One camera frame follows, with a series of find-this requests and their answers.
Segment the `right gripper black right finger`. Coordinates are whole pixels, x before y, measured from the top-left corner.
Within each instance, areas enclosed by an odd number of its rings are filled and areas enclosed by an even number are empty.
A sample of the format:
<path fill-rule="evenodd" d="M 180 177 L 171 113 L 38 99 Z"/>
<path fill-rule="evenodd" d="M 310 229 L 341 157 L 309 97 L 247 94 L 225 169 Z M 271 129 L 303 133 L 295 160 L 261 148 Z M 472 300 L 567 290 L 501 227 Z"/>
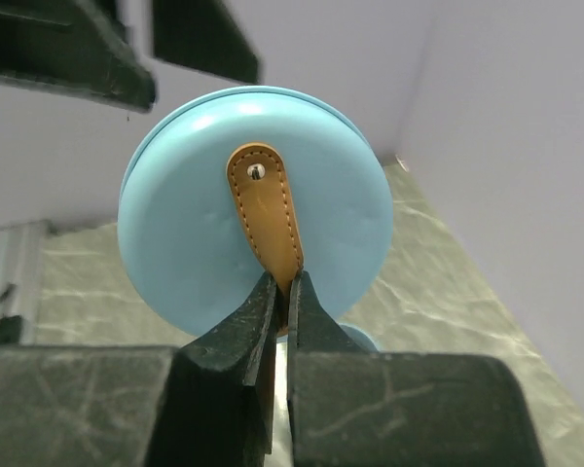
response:
<path fill-rule="evenodd" d="M 297 466 L 541 466 L 522 387 L 489 355 L 378 352 L 292 283 L 287 400 Z"/>

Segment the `light blue round lid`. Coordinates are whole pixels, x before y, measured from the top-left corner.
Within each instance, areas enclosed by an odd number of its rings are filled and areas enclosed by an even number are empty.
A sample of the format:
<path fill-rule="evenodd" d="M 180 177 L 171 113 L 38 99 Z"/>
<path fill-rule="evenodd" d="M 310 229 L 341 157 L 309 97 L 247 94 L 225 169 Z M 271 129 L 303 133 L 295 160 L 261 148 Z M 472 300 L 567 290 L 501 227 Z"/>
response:
<path fill-rule="evenodd" d="M 201 336 L 247 298 L 261 246 L 284 240 L 340 317 L 378 275 L 392 196 L 362 132 L 316 97 L 269 86 L 218 90 L 164 117 L 124 176 L 117 235 L 145 303 Z"/>

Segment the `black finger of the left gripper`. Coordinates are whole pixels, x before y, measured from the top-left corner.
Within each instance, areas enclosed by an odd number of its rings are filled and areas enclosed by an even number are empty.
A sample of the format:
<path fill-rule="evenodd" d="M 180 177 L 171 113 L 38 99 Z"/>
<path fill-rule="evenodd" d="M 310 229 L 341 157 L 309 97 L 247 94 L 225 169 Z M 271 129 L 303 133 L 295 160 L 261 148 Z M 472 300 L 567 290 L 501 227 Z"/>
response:
<path fill-rule="evenodd" d="M 244 84 L 260 82 L 259 57 L 224 2 L 153 1 L 151 25 L 153 57 Z"/>
<path fill-rule="evenodd" d="M 116 1 L 0 1 L 0 83 L 144 113 L 156 101 Z"/>

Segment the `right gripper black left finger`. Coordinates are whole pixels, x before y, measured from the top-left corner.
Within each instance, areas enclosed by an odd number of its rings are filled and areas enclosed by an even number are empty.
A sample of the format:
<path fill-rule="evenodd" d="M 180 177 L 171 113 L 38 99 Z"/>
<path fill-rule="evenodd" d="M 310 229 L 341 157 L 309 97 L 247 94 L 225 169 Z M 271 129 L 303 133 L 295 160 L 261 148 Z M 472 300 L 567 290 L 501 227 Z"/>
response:
<path fill-rule="evenodd" d="M 182 346 L 0 343 L 0 466 L 260 466 L 272 449 L 278 293 Z"/>

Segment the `light blue cylindrical container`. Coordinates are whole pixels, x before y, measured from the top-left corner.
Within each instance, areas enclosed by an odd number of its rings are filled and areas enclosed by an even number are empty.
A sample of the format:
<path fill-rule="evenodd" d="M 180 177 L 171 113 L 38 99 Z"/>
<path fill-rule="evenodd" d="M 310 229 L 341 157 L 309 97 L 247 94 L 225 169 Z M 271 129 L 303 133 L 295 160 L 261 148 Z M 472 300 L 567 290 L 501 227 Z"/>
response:
<path fill-rule="evenodd" d="M 347 324 L 315 324 L 296 335 L 303 352 L 377 352 L 378 346 L 362 330 Z"/>

